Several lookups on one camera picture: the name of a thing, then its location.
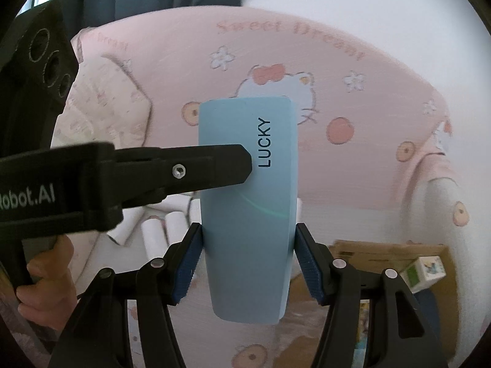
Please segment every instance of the white paper roll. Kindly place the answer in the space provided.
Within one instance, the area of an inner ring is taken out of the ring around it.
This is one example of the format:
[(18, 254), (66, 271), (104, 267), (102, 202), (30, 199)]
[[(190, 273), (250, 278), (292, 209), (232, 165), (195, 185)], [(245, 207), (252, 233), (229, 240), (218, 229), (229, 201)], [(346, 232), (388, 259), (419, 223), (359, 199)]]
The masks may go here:
[(201, 224), (201, 204), (199, 199), (193, 199), (189, 207), (189, 221)]
[(296, 222), (301, 223), (302, 216), (302, 199), (299, 197), (296, 199)]
[(182, 211), (183, 213), (187, 213), (190, 201), (191, 197), (188, 195), (169, 195), (162, 202), (148, 205), (148, 207), (153, 207), (154, 209), (165, 212)]
[(163, 257), (169, 246), (165, 239), (162, 221), (156, 218), (145, 220), (141, 224), (141, 232), (148, 260)]
[(143, 206), (123, 209), (123, 221), (116, 228), (107, 232), (109, 238), (118, 245), (124, 246), (144, 212)]
[(181, 242), (189, 229), (186, 215), (181, 211), (173, 211), (166, 215), (164, 220), (169, 245)]
[[(301, 215), (302, 215), (302, 199), (299, 197), (296, 199), (296, 222), (301, 223)], [(293, 256), (292, 263), (292, 274), (291, 279), (294, 279), (297, 275), (301, 274), (302, 270), (300, 269), (300, 264), (296, 255)]]

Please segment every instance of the white wall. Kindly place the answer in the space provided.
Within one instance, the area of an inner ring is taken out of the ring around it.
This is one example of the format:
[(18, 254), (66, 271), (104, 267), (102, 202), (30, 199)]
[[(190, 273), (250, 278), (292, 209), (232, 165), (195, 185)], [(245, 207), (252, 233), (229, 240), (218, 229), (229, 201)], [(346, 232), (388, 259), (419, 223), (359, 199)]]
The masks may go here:
[(459, 286), (468, 293), (452, 364), (458, 366), (491, 312), (491, 36), (467, 0), (243, 0), (243, 5), (349, 32), (404, 62), (446, 98), (454, 128), (449, 157), (462, 175), (473, 221), (472, 234), (453, 250), (473, 256), (456, 262)]

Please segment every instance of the human hand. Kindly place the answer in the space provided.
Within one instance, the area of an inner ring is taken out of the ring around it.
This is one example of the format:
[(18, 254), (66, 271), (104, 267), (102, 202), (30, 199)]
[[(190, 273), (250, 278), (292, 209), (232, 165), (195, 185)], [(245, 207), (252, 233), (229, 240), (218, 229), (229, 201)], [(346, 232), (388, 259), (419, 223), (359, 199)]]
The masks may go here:
[(27, 269), (41, 278), (35, 285), (19, 286), (19, 313), (41, 326), (62, 331), (77, 306), (77, 291), (68, 264), (73, 245), (66, 235), (59, 236), (54, 247), (31, 259)]

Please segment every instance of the pink fabric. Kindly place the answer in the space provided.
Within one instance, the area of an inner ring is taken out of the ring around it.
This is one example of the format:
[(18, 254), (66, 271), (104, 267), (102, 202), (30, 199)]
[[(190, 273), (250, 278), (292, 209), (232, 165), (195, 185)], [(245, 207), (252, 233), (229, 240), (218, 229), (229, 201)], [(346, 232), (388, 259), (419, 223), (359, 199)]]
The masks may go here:
[(449, 178), (458, 184), (459, 177), (444, 155), (428, 155), (420, 165), (419, 181), (429, 182), (437, 178)]
[(76, 45), (83, 59), (121, 63), (149, 97), (146, 146), (196, 145), (199, 104), (213, 98), (292, 99), (299, 197), (310, 203), (396, 207), (421, 159), (444, 153), (451, 136), (445, 101), (425, 80), (360, 40), (289, 15), (164, 10), (88, 29)]
[(120, 66), (104, 57), (89, 57), (79, 66), (52, 145), (109, 141), (116, 149), (141, 147), (150, 107)]

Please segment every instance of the blue gripper pad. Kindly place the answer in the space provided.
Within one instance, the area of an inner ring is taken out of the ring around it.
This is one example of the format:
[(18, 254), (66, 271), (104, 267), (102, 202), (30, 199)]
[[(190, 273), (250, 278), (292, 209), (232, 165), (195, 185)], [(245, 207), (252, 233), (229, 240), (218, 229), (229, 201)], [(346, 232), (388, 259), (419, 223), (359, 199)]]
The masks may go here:
[(174, 289), (171, 295), (174, 304), (178, 304), (186, 296), (202, 250), (201, 226), (193, 223), (184, 239), (179, 243), (177, 252), (173, 257), (176, 263), (171, 262), (171, 267), (169, 267), (174, 274)]
[(244, 184), (200, 193), (213, 310), (227, 321), (278, 323), (295, 236), (295, 105), (286, 97), (205, 102), (199, 109), (199, 144), (241, 144), (252, 156)]
[(307, 240), (303, 237), (302, 231), (299, 231), (299, 226), (297, 226), (295, 235), (295, 255), (299, 261), (310, 296), (322, 305), (326, 297), (323, 291), (322, 272), (309, 248)]

